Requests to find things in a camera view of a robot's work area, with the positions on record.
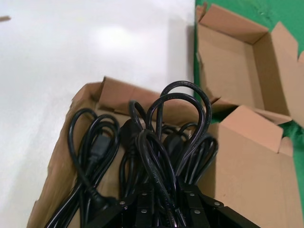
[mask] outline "brown cardboard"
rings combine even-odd
[[[257,109],[277,124],[293,118],[304,126],[298,105],[304,55],[297,59],[298,44],[286,28],[278,23],[269,33],[214,4],[208,11],[197,7],[197,13],[200,79],[209,97]]]
[[[59,139],[55,145],[49,165],[48,176],[44,184],[39,200],[35,202],[32,213],[28,220],[28,228],[41,228],[47,223],[54,210],[60,205],[60,202],[67,197],[74,185],[76,171],[73,167],[68,147],[67,147],[67,131],[68,125],[74,113],[81,108],[91,108],[96,113],[111,113],[114,115],[122,126],[129,119],[127,115],[119,114],[127,113],[127,105],[129,100],[137,99],[145,110],[159,97],[157,93],[144,90],[139,87],[126,84],[111,78],[104,78],[102,83],[90,83],[83,86],[74,96],[70,110],[66,115],[66,120],[60,132]],[[164,121],[172,125],[182,125],[186,122],[197,121],[197,110],[188,103],[181,100],[172,100],[164,106]],[[75,149],[78,150],[81,138],[88,128],[91,120],[88,116],[81,116],[77,121],[74,131]],[[105,196],[118,196],[118,167],[123,155],[122,148],[113,161],[102,179],[98,189]],[[75,225],[72,228],[79,227],[73,219]]]
[[[129,94],[128,98],[125,98],[125,92]],[[158,97],[154,92],[110,78],[105,78],[102,83],[87,84],[75,95],[54,148],[43,191],[28,220],[28,228],[43,227],[74,185],[76,171],[66,141],[72,115],[80,108],[89,107],[98,114],[111,113],[122,125],[129,117],[118,114],[117,110],[126,112],[129,99],[135,98],[147,109],[153,102],[150,96]],[[183,101],[175,102],[165,105],[166,122],[178,125],[197,120],[195,109]],[[176,108],[183,110],[181,115],[173,115]],[[82,116],[75,126],[76,149],[90,121],[88,116]],[[209,132],[217,137],[220,150],[216,163],[200,181],[200,189],[261,227],[302,228],[298,186],[290,156],[292,145],[288,139],[281,142],[282,129],[252,109],[240,106],[223,122],[212,125]],[[117,177],[122,155],[120,148],[98,186],[105,196],[118,196]],[[77,213],[69,227],[78,228],[78,221]]]

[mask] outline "white table surface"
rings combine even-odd
[[[73,95],[193,78],[194,0],[0,0],[0,227],[26,226]]]

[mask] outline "green mat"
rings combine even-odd
[[[202,5],[203,0],[196,0],[196,5]],[[210,0],[211,3],[220,5],[232,12],[251,19],[259,24],[274,28],[281,21],[293,34],[299,43],[299,53],[304,50],[304,0]],[[194,58],[194,82],[200,85],[199,64]],[[213,122],[221,121],[228,113],[215,115]],[[282,124],[284,136],[291,138],[294,144],[294,165],[299,184],[302,212],[304,216],[304,129],[294,121]]]

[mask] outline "black power cord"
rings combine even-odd
[[[169,94],[179,86],[191,88],[199,94],[206,110],[190,95]],[[163,104],[172,99],[182,99],[193,104],[199,114],[198,122],[187,123],[180,129],[163,126]],[[154,129],[152,116],[156,110]],[[90,114],[93,121],[81,141],[77,155],[73,132],[78,118],[83,114]],[[147,113],[138,102],[130,101],[129,114],[131,119],[120,130],[118,122],[110,115],[97,116],[91,109],[81,109],[74,115],[69,127],[68,147],[78,178],[72,192],[54,212],[46,228],[67,228],[78,209],[80,227],[84,228],[97,212],[117,203],[114,198],[100,195],[96,187],[117,154],[120,141],[125,148],[119,167],[120,198],[134,193],[139,184],[150,182],[156,194],[153,226],[187,226],[180,210],[177,177],[185,183],[197,184],[218,151],[217,141],[206,133],[212,115],[208,97],[195,84],[178,81],[163,90]],[[186,132],[190,127],[194,129],[191,135]]]
[[[192,96],[169,92],[179,86],[193,89],[200,95],[206,111]],[[172,99],[182,99],[193,104],[199,114],[197,123],[187,123],[179,130],[173,126],[162,125],[163,103]],[[156,129],[152,126],[152,116],[157,109]],[[120,167],[121,196],[126,197],[132,191],[127,191],[127,183],[132,188],[147,181],[154,185],[157,196],[153,226],[185,227],[187,224],[179,209],[177,177],[185,183],[197,184],[201,176],[214,160],[217,151],[217,141],[206,134],[211,122],[211,104],[204,92],[195,84],[178,81],[168,85],[159,99],[149,108],[147,114],[136,101],[129,103],[131,119],[121,128],[122,142],[126,154]],[[186,129],[193,127],[194,132],[189,137]],[[161,142],[164,134],[168,136]],[[125,165],[129,163],[127,180]]]
[[[77,155],[73,140],[74,127],[83,114],[90,114],[93,121],[81,141]],[[83,228],[96,211],[116,203],[114,198],[100,195],[96,187],[117,154],[118,134],[119,123],[111,115],[97,116],[93,110],[84,108],[73,116],[68,131],[68,148],[78,177],[72,192],[54,212],[46,228],[67,228],[78,208],[80,227]]]

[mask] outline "black metal bracket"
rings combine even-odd
[[[180,185],[180,210],[187,228],[259,228],[218,200],[202,194],[195,185]],[[100,211],[86,228],[152,228],[154,189],[143,184],[115,206]]]

